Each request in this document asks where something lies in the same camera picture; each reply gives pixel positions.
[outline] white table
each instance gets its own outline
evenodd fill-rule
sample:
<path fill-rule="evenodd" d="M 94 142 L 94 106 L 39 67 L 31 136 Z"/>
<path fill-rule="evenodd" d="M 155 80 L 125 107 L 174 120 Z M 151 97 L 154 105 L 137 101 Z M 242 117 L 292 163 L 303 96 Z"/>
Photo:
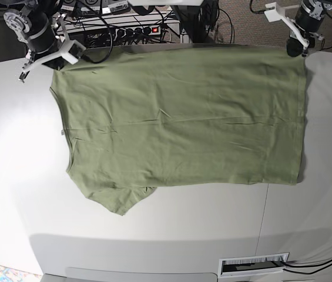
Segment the white table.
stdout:
<path fill-rule="evenodd" d="M 22 63 L 0 63 L 1 265 L 34 273 L 40 265 L 44 273 L 60 276 L 77 275 L 71 268 L 216 273 L 223 257 L 332 257 L 332 53 L 317 52 L 306 61 L 301 183 L 164 187 L 123 217 L 85 199 L 65 173 L 69 152 L 48 91 L 52 71 L 39 68 L 23 85 L 17 81 Z M 313 279 L 332 281 L 332 268 Z"/>

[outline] power strip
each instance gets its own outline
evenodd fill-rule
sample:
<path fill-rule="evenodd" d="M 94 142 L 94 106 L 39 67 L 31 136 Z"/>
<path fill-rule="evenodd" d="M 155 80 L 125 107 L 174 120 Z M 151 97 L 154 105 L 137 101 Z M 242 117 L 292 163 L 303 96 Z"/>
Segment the power strip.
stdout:
<path fill-rule="evenodd" d="M 165 18 L 166 15 L 168 15 L 169 13 L 170 11 L 161 12 L 163 18 Z M 117 28 L 122 26 L 123 28 L 126 29 L 135 30 L 136 28 L 143 28 L 144 26 L 148 26 L 151 28 L 151 32 L 149 35 L 154 35 L 154 36 L 160 35 L 160 24 L 162 23 L 162 17 L 157 12 L 152 12 L 146 16 L 140 16 L 138 14 L 121 14 L 121 15 L 107 15 L 103 16 L 102 18 L 104 18 L 109 25 L 117 26 Z M 70 22 L 67 22 L 65 25 L 68 33 L 86 32 L 94 29 L 105 28 L 104 24 L 99 18 L 81 19 L 76 24 Z M 174 31 L 180 34 L 180 29 L 176 28 L 180 26 L 180 22 L 178 20 L 166 18 L 164 20 L 164 23 L 172 26 Z M 57 34 L 62 34 L 61 29 L 57 31 Z"/>

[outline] white plastic part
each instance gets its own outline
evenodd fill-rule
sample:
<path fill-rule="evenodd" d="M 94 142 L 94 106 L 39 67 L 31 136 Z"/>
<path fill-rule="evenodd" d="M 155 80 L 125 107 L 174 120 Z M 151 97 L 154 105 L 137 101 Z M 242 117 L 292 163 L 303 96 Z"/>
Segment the white plastic part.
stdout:
<path fill-rule="evenodd" d="M 300 30 L 295 24 L 286 17 L 286 9 L 298 8 L 298 5 L 281 7 L 276 2 L 265 4 L 268 9 L 265 11 L 265 16 L 269 22 L 283 21 L 295 34 L 297 40 L 302 44 L 303 49 L 307 49 L 309 46 L 309 41 L 302 37 Z"/>
<path fill-rule="evenodd" d="M 70 49 L 72 49 L 72 47 L 74 45 L 77 45 L 79 49 L 84 51 L 84 50 L 86 50 L 86 47 L 84 47 L 77 40 L 70 40 L 69 39 L 69 35 L 66 31 L 65 24 L 64 24 L 64 21 L 63 21 L 63 16 L 61 16 L 59 18 L 59 21 L 60 21 L 61 28 L 63 30 L 63 34 L 64 34 L 64 37 L 65 37 L 65 40 L 64 40 L 63 44 L 61 45 L 60 49 L 55 53 L 49 54 L 47 56 L 44 56 L 44 57 L 36 60 L 33 63 L 25 65 L 23 70 L 22 70 L 23 73 L 28 73 L 29 71 L 35 69 L 37 66 L 40 66 L 41 64 L 49 62 L 49 61 L 51 61 L 53 59 L 56 59 L 58 57 L 62 57 L 64 60 L 71 63 L 72 65 L 74 65 L 76 62 L 78 62 L 78 58 L 74 57 L 72 54 L 69 53 Z"/>
<path fill-rule="evenodd" d="M 223 271 L 223 266 L 228 264 L 246 264 L 246 263 L 260 263 L 265 261 L 284 261 L 289 259 L 290 253 L 271 254 L 265 256 L 254 256 L 254 257 L 235 257 L 235 258 L 221 258 L 219 260 L 218 267 L 218 279 L 221 278 L 234 278 L 234 277 L 247 277 L 257 276 L 264 274 L 281 273 L 285 266 L 260 268 L 260 269 L 248 269 L 248 270 L 236 270 L 236 271 Z"/>
<path fill-rule="evenodd" d="M 178 6 L 200 6 L 203 0 L 128 0 L 132 6 L 160 6 L 160 5 L 178 5 Z"/>

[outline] floor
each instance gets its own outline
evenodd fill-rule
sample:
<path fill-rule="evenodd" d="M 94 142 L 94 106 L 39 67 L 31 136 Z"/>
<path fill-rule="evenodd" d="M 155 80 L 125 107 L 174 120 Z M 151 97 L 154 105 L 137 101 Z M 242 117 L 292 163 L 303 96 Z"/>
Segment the floor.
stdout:
<path fill-rule="evenodd" d="M 0 282 L 40 282 L 42 276 L 0 266 Z"/>

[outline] green t-shirt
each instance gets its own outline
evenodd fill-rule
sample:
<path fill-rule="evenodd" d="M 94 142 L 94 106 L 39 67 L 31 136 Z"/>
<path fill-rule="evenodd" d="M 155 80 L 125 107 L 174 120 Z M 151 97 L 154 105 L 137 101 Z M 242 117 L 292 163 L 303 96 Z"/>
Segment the green t-shirt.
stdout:
<path fill-rule="evenodd" d="M 304 59 L 284 51 L 193 48 L 115 50 L 55 71 L 51 91 L 67 172 L 123 215 L 159 186 L 296 184 L 305 85 Z"/>

